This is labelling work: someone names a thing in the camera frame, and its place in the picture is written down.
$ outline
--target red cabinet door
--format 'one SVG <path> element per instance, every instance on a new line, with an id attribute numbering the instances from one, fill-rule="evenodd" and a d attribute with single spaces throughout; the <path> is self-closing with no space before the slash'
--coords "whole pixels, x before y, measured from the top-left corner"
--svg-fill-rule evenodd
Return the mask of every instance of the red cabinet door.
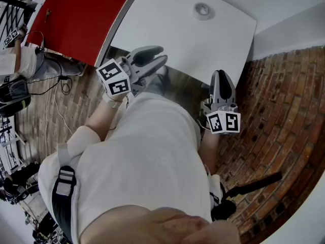
<path id="1" fill-rule="evenodd" d="M 126 0 L 46 0 L 31 31 L 45 47 L 94 65 L 107 33 Z M 27 42 L 39 44 L 40 33 Z"/>

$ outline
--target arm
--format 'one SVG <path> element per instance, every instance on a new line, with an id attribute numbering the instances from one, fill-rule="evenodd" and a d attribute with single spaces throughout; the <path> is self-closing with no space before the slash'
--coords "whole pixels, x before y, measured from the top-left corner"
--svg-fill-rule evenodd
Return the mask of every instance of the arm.
<path id="1" fill-rule="evenodd" d="M 199 156 L 211 174 L 216 173 L 216 153 L 219 146 L 220 135 L 212 134 L 206 130 L 199 148 Z"/>
<path id="2" fill-rule="evenodd" d="M 121 102 L 124 97 L 125 94 L 118 95 L 113 100 Z M 102 100 L 85 125 L 95 131 L 101 141 L 104 141 L 117 110 L 118 108 L 112 108 Z"/>
<path id="3" fill-rule="evenodd" d="M 18 72 L 20 69 L 21 58 L 20 39 L 15 41 L 14 54 L 16 54 L 15 72 Z"/>
<path id="4" fill-rule="evenodd" d="M 5 171 L 5 177 L 8 178 L 10 181 L 13 181 L 11 175 L 7 171 Z"/>

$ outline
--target person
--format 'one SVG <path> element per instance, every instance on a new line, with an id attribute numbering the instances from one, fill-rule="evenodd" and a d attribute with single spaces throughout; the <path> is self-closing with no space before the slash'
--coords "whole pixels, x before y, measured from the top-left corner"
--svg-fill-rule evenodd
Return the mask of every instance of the person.
<path id="1" fill-rule="evenodd" d="M 64 76 L 81 75 L 84 67 L 81 63 L 74 63 L 61 55 L 45 53 L 35 48 L 21 47 L 21 39 L 14 42 L 14 47 L 0 50 L 0 75 L 19 74 L 26 79 L 40 79 L 44 75 Z"/>
<path id="2" fill-rule="evenodd" d="M 75 244 L 240 243 L 235 225 L 211 219 L 205 166 L 215 172 L 219 137 L 206 131 L 201 142 L 187 111 L 164 98 L 168 80 L 168 72 L 159 70 L 108 140 L 117 108 L 101 101 L 67 142 L 80 183 Z M 39 172 L 40 192 L 54 218 L 59 169 L 54 153 Z"/>
<path id="3" fill-rule="evenodd" d="M 18 194 L 18 187 L 26 187 L 27 180 L 33 175 L 37 174 L 40 165 L 37 163 L 30 163 L 21 170 L 12 173 L 11 175 L 5 171 L 5 180 L 3 182 L 3 190 L 0 190 L 0 199 L 3 201 L 13 200 Z"/>

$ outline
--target black cable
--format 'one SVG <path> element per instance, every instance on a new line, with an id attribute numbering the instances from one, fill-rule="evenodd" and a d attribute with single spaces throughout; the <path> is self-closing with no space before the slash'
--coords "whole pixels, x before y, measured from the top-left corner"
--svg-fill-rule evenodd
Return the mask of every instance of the black cable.
<path id="1" fill-rule="evenodd" d="M 42 32 L 40 32 L 40 31 L 38 31 L 38 30 L 34 30 L 34 31 L 32 31 L 32 32 L 29 32 L 29 33 L 27 33 L 27 34 L 30 34 L 30 33 L 34 33 L 34 32 L 38 32 L 38 33 L 40 33 L 41 35 L 42 35 L 42 37 L 43 37 L 43 44 L 44 44 L 44 35 L 43 35 L 43 33 Z M 43 65 L 43 63 L 44 63 L 44 54 L 43 54 L 43 58 L 42 58 L 42 62 L 41 62 L 41 65 L 39 66 L 39 68 L 34 72 L 34 74 L 32 74 L 26 81 L 25 81 L 25 83 L 23 83 L 23 84 L 21 84 L 21 85 L 19 85 L 18 87 L 16 87 L 13 91 L 11 91 L 11 92 L 9 92 L 9 93 L 7 93 L 6 95 L 4 95 L 4 96 L 7 96 L 7 95 L 9 95 L 10 93 L 12 93 L 12 92 L 14 92 L 15 90 L 17 90 L 17 89 L 19 89 L 21 86 L 23 86 L 23 85 L 25 85 L 25 84 L 27 84 L 35 75 L 36 75 L 36 73 L 41 69 L 41 66 Z"/>
<path id="2" fill-rule="evenodd" d="M 33 32 L 39 32 L 39 33 L 41 33 L 40 31 L 32 31 L 32 32 L 29 32 L 29 33 L 27 33 L 27 34 L 30 34 L 30 33 L 33 33 Z M 49 90 L 51 90 L 52 88 L 54 88 L 55 86 L 57 86 L 57 85 L 59 84 L 59 82 L 60 82 L 60 84 L 61 84 L 61 92 L 62 92 L 64 95 L 66 95 L 66 96 L 69 95 L 70 92 L 71 92 L 72 86 L 73 86 L 73 81 L 72 81 L 72 79 L 71 79 L 70 77 L 65 77 L 65 80 L 68 80 L 68 82 L 67 82 L 67 83 L 63 83 L 63 82 L 62 82 L 62 80 L 63 80 L 62 78 L 63 78 L 64 76 L 62 76 L 62 67 L 61 67 L 60 63 L 59 63 L 57 60 L 55 60 L 55 59 L 52 59 L 52 58 L 48 58 L 48 57 L 46 57 L 46 56 L 45 56 L 45 52 L 43 51 L 43 59 L 42 59 L 41 65 L 40 65 L 39 68 L 34 72 L 34 74 L 31 75 L 31 76 L 30 76 L 30 77 L 25 81 L 25 83 L 21 84 L 20 86 L 18 86 L 17 88 L 15 88 L 13 91 L 7 93 L 5 96 L 7 96 L 8 94 L 14 92 L 15 90 L 17 90 L 18 88 L 20 88 L 21 86 L 23 86 L 23 85 L 25 85 L 25 84 L 31 84 L 31 83 L 34 83 L 34 82 L 39 82 L 39 81 L 33 81 L 33 82 L 28 82 L 28 81 L 30 81 L 30 80 L 35 76 L 35 74 L 40 70 L 40 68 L 41 68 L 41 66 L 43 65 L 45 59 L 47 59 L 47 60 L 51 60 L 51 61 L 53 61 L 53 62 L 55 62 L 55 63 L 58 64 L 58 66 L 59 66 L 59 68 L 60 68 L 60 75 L 58 75 L 58 76 L 56 76 L 56 77 L 51 77 L 51 78 L 47 78 L 47 79 L 43 79 L 43 80 L 39 80 L 39 81 L 44 81 L 44 80 L 49 80 L 49 79 L 53 79 L 53 78 L 58 78 L 57 82 L 56 82 L 53 86 L 51 86 L 49 89 L 47 89 L 46 91 L 44 91 L 44 92 L 42 92 L 42 93 L 18 94 L 18 95 L 15 95 L 15 96 L 22 96 L 22 97 L 25 97 L 25 96 L 41 96 L 41 95 L 44 95 L 44 94 L 45 94 L 46 92 L 48 92 Z"/>
<path id="3" fill-rule="evenodd" d="M 49 79 L 55 79 L 55 78 L 58 78 L 58 77 L 60 77 L 60 76 L 55 76 L 55 77 L 47 78 L 47 79 L 35 80 L 35 81 L 32 81 L 32 82 L 27 82 L 27 84 L 33 84 L 35 82 L 40 82 L 40 81 L 49 80 Z"/>
<path id="4" fill-rule="evenodd" d="M 127 109 L 127 107 L 128 107 L 128 96 L 127 95 L 125 95 L 125 96 L 126 96 L 126 100 L 127 100 L 125 109 Z"/>

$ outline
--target metal railing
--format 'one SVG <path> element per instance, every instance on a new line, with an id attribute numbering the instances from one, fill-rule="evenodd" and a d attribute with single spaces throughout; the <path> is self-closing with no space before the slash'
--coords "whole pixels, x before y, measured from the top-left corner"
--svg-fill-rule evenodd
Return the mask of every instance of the metal railing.
<path id="1" fill-rule="evenodd" d="M 15 138 L 15 134 L 14 135 L 11 134 L 11 129 L 12 129 L 12 126 L 10 124 L 9 118 L 3 117 L 2 118 L 1 130 L 0 130 L 0 144 L 1 145 L 5 144 L 5 143 L 8 143 L 10 140 Z M 13 170 L 16 167 L 18 167 L 18 164 L 17 164 L 16 156 L 15 156 L 15 154 L 13 152 L 13 149 L 12 149 L 12 144 L 4 146 L 4 149 L 5 149 L 6 154 L 7 154 L 6 157 L 7 157 L 8 164 L 10 165 L 10 170 Z M 3 170 L 4 166 L 3 166 L 1 158 L 0 158 L 0 162 L 1 162 L 0 164 L 2 166 L 1 170 Z"/>
<path id="2" fill-rule="evenodd" d="M 0 35 L 2 42 L 14 29 L 27 22 L 34 9 L 25 0 L 0 0 L 5 6 L 0 16 Z"/>

